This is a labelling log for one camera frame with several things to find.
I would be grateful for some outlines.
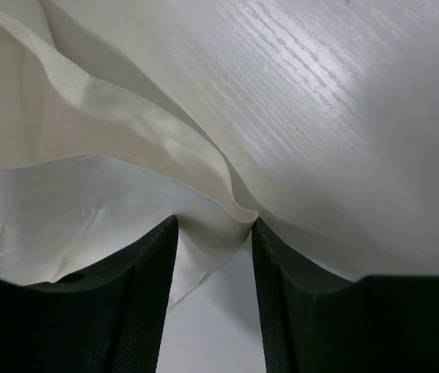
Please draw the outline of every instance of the white surface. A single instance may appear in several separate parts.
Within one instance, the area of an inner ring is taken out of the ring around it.
[[[235,255],[256,212],[235,202],[209,141],[87,74],[13,18],[48,31],[37,3],[13,4],[0,0],[0,277],[57,281],[174,214],[174,304]]]
[[[246,250],[171,308],[157,373],[264,373],[263,345]]]

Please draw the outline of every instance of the fabric fold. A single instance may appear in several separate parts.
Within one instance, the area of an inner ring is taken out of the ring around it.
[[[46,38],[0,11],[0,277],[58,280],[175,214],[173,304],[236,253],[256,212],[210,142]]]

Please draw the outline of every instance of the white fabric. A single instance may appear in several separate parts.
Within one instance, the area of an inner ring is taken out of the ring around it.
[[[0,11],[0,277],[58,280],[171,214],[173,304],[239,249],[256,213],[236,204],[224,159],[194,130]]]

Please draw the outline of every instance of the wrinkled fabric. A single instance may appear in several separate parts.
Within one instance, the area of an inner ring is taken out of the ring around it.
[[[234,255],[256,218],[235,202],[225,160],[0,11],[0,277],[56,281],[171,214],[180,227],[173,304]]]

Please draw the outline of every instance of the textured black surface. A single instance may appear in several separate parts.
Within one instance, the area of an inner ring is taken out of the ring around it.
[[[352,284],[262,220],[253,228],[253,261],[268,373],[439,371],[439,277]]]
[[[168,218],[56,284],[0,281],[0,373],[155,371],[177,235]]]

